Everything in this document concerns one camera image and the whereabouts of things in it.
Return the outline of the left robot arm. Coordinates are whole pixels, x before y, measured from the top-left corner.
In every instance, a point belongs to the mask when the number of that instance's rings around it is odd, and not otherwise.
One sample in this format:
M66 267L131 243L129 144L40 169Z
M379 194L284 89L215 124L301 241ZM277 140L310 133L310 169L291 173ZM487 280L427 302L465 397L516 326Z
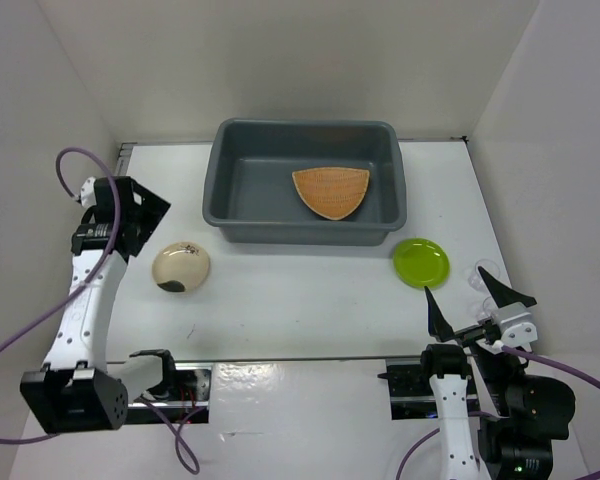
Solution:
M169 203L128 176L88 179L81 202L86 212L71 238L71 299L41 368L20 382L24 400L50 435L117 430L134 400L145 393L168 399L179 387L166 349L135 352L114 372L106 361L111 314L128 262Z

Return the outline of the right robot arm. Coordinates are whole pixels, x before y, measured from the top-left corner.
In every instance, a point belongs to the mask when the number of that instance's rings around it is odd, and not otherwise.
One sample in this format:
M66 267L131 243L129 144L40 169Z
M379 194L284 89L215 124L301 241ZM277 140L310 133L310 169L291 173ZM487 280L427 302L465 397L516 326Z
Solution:
M495 309L454 330L426 295L434 343L420 357L418 381L433 393L444 479L546 479L553 442L569 436L575 395L565 383L526 372L538 331L535 298L478 273Z

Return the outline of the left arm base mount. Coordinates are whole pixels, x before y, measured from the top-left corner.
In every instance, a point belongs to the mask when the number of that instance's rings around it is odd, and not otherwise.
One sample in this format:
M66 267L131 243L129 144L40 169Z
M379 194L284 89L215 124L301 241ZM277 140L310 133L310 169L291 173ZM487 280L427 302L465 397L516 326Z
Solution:
M158 424L160 418L143 403L150 402L170 422L179 423L185 418L188 424L206 424L212 386L211 363L178 362L171 386L163 393L145 391L139 399L129 404L126 425Z

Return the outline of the cream ceramic plate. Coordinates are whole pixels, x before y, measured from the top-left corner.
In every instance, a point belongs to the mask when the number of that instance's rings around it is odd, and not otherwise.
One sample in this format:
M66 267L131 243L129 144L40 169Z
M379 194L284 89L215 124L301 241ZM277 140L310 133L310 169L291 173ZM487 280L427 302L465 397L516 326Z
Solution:
M199 288L211 269L208 252L194 242L176 242L154 258L151 275L154 283L170 293L189 293Z

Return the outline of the orange woven triangular basket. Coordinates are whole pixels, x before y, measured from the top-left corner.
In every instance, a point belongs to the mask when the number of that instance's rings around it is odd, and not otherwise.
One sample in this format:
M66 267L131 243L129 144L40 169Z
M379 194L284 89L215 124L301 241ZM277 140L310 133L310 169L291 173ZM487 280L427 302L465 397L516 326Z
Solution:
M296 193L320 217L340 221L363 203L370 171L349 167L318 167L292 173Z

